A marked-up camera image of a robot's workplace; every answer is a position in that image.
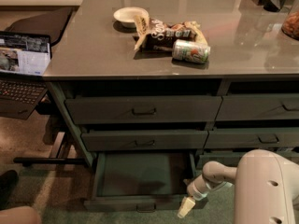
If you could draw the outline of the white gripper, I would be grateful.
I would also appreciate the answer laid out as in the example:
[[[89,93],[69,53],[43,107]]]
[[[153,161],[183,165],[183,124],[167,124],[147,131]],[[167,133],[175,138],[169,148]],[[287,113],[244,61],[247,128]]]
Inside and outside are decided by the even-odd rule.
[[[206,181],[202,175],[197,176],[188,186],[187,193],[191,197],[184,197],[178,210],[178,217],[184,218],[194,208],[195,201],[203,200],[209,193]]]

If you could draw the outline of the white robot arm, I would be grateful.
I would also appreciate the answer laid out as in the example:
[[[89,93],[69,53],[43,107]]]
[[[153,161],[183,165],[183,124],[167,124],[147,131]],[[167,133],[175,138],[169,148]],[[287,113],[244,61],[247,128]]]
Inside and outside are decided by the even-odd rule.
[[[178,217],[185,217],[197,201],[227,184],[235,186],[234,224],[296,224],[299,165],[277,153],[255,149],[236,167],[207,162],[202,173],[187,185]]]

